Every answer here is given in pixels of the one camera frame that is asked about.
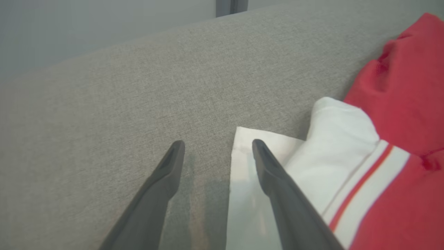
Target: white garment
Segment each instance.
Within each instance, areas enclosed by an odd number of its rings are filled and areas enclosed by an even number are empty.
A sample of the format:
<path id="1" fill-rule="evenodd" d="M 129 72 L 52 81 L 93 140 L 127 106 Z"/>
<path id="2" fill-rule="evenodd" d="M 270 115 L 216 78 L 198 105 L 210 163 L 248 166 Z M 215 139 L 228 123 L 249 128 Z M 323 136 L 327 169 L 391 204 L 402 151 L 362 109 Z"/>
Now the white garment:
<path id="1" fill-rule="evenodd" d="M 254 139 L 267 144 L 323 215 L 346 180 L 375 150 L 379 136 L 361 109 L 329 97 L 315 103 L 306 142 L 238 127 L 231 154 L 227 250 L 281 249 L 270 200 L 257 177 Z"/>

